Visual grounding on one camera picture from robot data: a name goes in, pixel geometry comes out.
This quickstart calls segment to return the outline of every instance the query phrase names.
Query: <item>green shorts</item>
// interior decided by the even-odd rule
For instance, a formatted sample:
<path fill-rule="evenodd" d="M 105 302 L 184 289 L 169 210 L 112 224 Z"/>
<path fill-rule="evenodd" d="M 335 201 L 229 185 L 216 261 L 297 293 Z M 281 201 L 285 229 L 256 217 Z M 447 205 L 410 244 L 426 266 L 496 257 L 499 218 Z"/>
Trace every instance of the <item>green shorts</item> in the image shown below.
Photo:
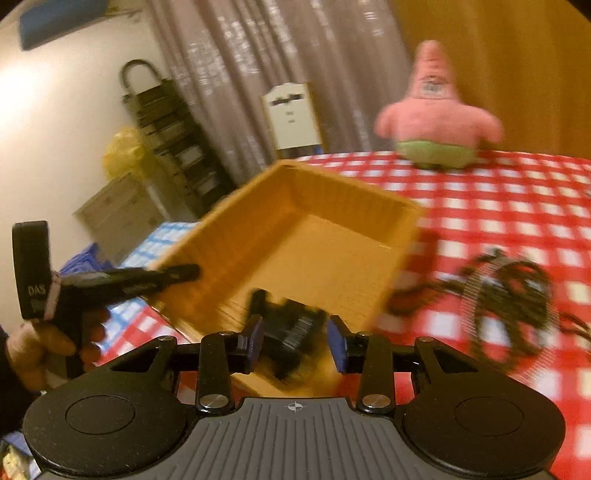
<path fill-rule="evenodd" d="M 407 140 L 396 144 L 398 153 L 419 168 L 465 168 L 476 162 L 476 150 L 429 140 Z"/>

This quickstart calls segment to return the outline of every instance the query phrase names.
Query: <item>yellow plastic bag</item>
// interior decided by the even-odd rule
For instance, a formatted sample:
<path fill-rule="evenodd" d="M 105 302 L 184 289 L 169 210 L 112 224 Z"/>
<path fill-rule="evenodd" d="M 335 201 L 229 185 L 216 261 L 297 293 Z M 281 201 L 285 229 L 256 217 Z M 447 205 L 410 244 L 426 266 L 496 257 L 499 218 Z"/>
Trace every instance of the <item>yellow plastic bag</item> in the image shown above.
<path fill-rule="evenodd" d="M 140 180 L 148 180 L 155 167 L 153 153 L 142 143 L 140 131 L 124 127 L 113 136 L 103 157 L 103 170 L 108 180 L 131 172 Z"/>

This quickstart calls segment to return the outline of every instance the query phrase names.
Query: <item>black rack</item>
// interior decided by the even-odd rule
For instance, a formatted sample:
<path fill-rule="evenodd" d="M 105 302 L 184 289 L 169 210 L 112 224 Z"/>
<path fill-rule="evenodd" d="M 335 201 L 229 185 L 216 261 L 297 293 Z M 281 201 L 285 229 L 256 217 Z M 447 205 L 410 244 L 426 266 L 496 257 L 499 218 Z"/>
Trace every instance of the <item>black rack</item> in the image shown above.
<path fill-rule="evenodd" d="M 147 67 L 159 85 L 135 93 L 128 79 L 134 66 Z M 191 115 L 173 81 L 163 79 L 150 62 L 131 60 L 121 68 L 120 77 L 128 92 L 123 103 L 136 119 L 148 147 L 189 208 L 198 217 L 203 216 L 236 189 L 205 132 Z"/>

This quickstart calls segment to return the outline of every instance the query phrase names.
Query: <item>wooden basket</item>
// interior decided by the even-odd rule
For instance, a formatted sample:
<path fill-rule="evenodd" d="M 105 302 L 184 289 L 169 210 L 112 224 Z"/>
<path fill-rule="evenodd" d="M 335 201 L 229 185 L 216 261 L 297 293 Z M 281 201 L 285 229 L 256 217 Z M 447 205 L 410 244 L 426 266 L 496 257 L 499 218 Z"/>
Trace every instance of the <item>wooden basket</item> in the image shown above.
<path fill-rule="evenodd" d="M 238 190 L 160 260 L 196 262 L 202 279 L 151 299 L 192 341 L 240 330 L 249 296 L 293 299 L 338 314 L 352 331 L 371 329 L 417 232 L 412 200 L 295 161 L 280 161 Z M 235 375 L 266 397 L 331 395 L 340 375 L 328 348 L 305 385 L 262 373 Z"/>

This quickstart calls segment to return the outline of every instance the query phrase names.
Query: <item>circular pad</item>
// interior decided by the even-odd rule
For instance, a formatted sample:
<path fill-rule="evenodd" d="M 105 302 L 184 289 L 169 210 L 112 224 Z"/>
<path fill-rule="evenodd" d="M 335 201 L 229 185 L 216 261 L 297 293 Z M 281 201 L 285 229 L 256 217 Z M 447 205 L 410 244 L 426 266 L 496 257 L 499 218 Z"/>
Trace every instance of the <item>circular pad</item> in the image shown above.
<path fill-rule="evenodd" d="M 108 388 L 72 381 L 33 402 L 23 422 L 42 468 L 72 477 L 120 476 L 156 463 L 185 427 L 185 409 L 172 393 L 132 377 Z"/>
<path fill-rule="evenodd" d="M 560 410 L 503 375 L 446 375 L 411 401 L 402 426 L 431 460 L 463 476 L 522 478 L 548 466 L 564 439 Z"/>
<path fill-rule="evenodd" d="M 523 423 L 523 413 L 517 405 L 494 397 L 463 401 L 456 407 L 455 415 L 462 427 L 483 437 L 509 435 Z"/>
<path fill-rule="evenodd" d="M 100 412 L 90 415 L 89 412 Z M 135 417 L 134 405 L 119 397 L 96 395 L 74 403 L 66 413 L 73 429 L 89 435 L 104 435 L 124 429 Z"/>

